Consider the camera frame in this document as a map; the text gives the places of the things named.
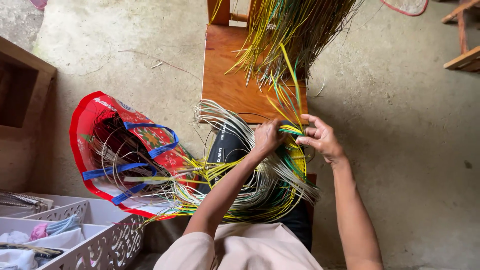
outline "person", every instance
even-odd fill
[[[306,136],[298,137],[297,144],[315,148],[333,170],[338,230],[348,270],[382,270],[375,229],[342,146],[320,118],[301,117],[315,127],[306,128]],[[160,257],[154,270],[322,269],[309,252],[311,239],[301,241],[302,235],[297,235],[302,230],[295,226],[291,230],[283,223],[220,225],[255,168],[282,143],[285,136],[279,126],[278,120],[257,126],[255,147],[208,193],[183,236]],[[307,235],[311,237],[311,227]]]

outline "black pants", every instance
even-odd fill
[[[228,129],[219,130],[216,136],[215,142],[212,145],[210,154],[208,155],[208,162],[235,162],[248,154],[247,143],[237,136],[233,135]],[[214,184],[218,179],[212,180],[211,184]],[[210,192],[210,186],[208,184],[200,184],[198,191],[203,194]],[[312,226],[309,221],[306,203],[304,200],[300,200],[286,216],[271,222],[271,223],[283,223],[289,228],[295,236],[300,239],[303,245],[312,251]]]

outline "cement floor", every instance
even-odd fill
[[[0,3],[7,14],[0,34],[31,48],[38,20],[28,18],[41,15]],[[324,79],[325,88],[309,99],[310,113],[332,125],[345,146],[391,269],[480,268],[480,76],[442,68],[459,55],[456,27],[440,23],[453,8],[431,1],[425,14],[407,17],[366,1],[348,36],[339,35],[312,70],[309,96]],[[144,52],[201,78],[206,23],[203,1],[50,0],[33,51],[58,67],[58,87],[26,188],[92,196],[68,129],[79,100],[98,90],[171,127],[200,155],[188,123],[201,82],[167,66],[151,69],[153,57],[118,51]],[[479,35],[469,32],[471,47]],[[341,267],[331,169],[320,157],[308,169],[322,189],[312,253],[322,266]]]

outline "bundle of strands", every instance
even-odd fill
[[[146,163],[153,166],[158,176],[168,176],[168,171],[156,163],[148,154],[148,150],[141,140],[129,132],[123,120],[116,111],[106,109],[98,115],[92,127],[92,136],[88,143],[92,164],[99,169],[114,168],[112,175],[105,178],[117,188],[124,191],[140,183],[124,182],[125,177],[152,176],[150,167],[138,167],[131,170],[118,172],[119,165],[131,163]],[[161,185],[147,185],[141,196],[163,196],[169,190],[170,183]]]
[[[238,115],[225,110],[210,100],[202,100],[195,108],[195,120],[209,123],[215,128],[221,127],[225,132],[238,136],[246,142],[248,150],[255,147],[254,131]],[[282,130],[290,133],[292,126],[283,126]],[[222,181],[225,172],[241,162],[206,163],[188,160],[190,166],[198,170],[195,174],[207,180],[211,188],[215,179]],[[205,194],[179,183],[174,183],[175,200],[181,202],[181,208],[175,216],[192,215],[198,208]],[[300,201],[306,199],[315,203],[318,187],[306,178],[305,156],[295,140],[290,136],[276,153],[267,157],[256,168],[252,178],[244,185],[239,196],[224,216],[228,222],[270,222],[288,214]]]
[[[250,78],[257,78],[260,86],[271,84],[274,79],[289,79],[291,74],[280,48],[283,44],[296,76],[308,79],[318,55],[346,28],[362,2],[254,0],[252,6],[260,8],[251,14],[249,35],[242,48],[246,51],[239,52],[239,61],[227,73],[244,70],[247,84]]]

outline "white storage box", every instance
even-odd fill
[[[65,251],[39,270],[123,270],[142,249],[144,218],[121,211],[109,201],[28,194],[54,200],[57,208],[21,219],[0,218],[0,234],[30,234],[42,223],[55,223],[77,214],[85,241]]]

